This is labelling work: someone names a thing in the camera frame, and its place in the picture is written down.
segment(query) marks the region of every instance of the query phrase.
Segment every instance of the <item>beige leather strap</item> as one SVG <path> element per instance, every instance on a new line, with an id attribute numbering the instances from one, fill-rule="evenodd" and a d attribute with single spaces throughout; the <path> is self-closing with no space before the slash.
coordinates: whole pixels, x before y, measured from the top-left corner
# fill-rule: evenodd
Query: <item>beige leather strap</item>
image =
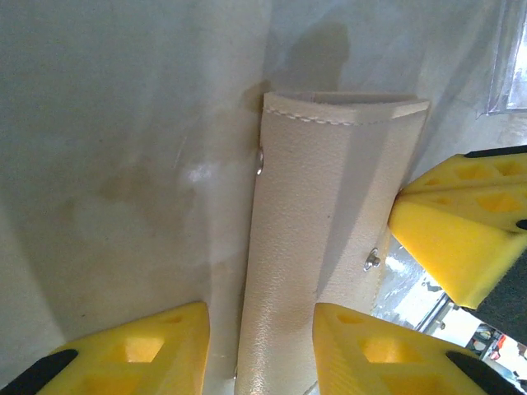
<path id="1" fill-rule="evenodd" d="M 301 395 L 315 383 L 317 300 L 370 311 L 381 270 L 363 265 L 385 245 L 428 105 L 401 95 L 265 96 L 237 394 Z"/>

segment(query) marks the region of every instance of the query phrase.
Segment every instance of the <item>metal rivet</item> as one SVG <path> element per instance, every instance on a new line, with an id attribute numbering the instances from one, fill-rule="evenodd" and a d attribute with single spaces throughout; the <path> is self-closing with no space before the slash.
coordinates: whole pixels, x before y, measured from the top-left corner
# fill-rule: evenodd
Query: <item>metal rivet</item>
<path id="1" fill-rule="evenodd" d="M 256 175 L 261 175 L 264 171 L 264 149 L 260 147 L 258 149 L 258 167 L 256 168 Z"/>
<path id="2" fill-rule="evenodd" d="M 364 271 L 367 272 L 372 267 L 379 267 L 380 265 L 380 258 L 377 257 L 377 253 L 379 252 L 378 249 L 372 249 L 370 252 L 370 255 L 368 255 L 368 258 L 364 262 Z"/>

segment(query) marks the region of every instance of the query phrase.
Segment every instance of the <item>stitched seam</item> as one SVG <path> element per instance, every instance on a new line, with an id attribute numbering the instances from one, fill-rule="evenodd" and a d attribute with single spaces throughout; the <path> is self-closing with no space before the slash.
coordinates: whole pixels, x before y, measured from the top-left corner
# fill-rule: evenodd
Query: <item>stitched seam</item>
<path id="1" fill-rule="evenodd" d="M 314 123 L 321 123 L 324 125 L 333 125 L 333 126 L 366 126 L 366 125 L 375 125 L 377 123 L 387 123 L 391 121 L 391 119 L 384 119 L 382 121 L 372 121 L 372 122 L 364 122 L 364 123 L 339 122 L 339 121 L 330 121 L 327 119 L 321 119 L 317 117 L 306 117 L 300 114 L 286 113 L 285 111 L 280 111 L 279 109 L 274 109 L 273 107 L 265 107 L 263 110 L 269 114 L 275 114 L 275 115 L 283 116 L 289 119 L 295 119 L 295 120 L 302 121 L 302 122 L 314 122 Z"/>

